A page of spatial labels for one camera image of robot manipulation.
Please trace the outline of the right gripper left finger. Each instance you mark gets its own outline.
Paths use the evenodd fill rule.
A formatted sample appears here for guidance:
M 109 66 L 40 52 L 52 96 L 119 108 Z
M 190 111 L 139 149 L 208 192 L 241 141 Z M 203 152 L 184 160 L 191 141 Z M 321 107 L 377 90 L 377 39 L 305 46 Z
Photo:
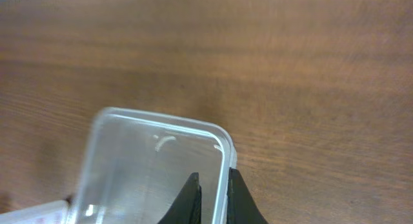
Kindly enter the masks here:
M 200 224 L 202 189 L 199 173 L 189 175 L 179 194 L 158 224 Z

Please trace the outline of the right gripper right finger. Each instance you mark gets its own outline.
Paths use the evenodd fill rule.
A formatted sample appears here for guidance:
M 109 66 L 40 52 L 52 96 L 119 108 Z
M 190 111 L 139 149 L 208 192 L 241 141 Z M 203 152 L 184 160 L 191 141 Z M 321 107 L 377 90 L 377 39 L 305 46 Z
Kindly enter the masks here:
M 227 190 L 227 224 L 268 224 L 237 169 L 230 168 Z

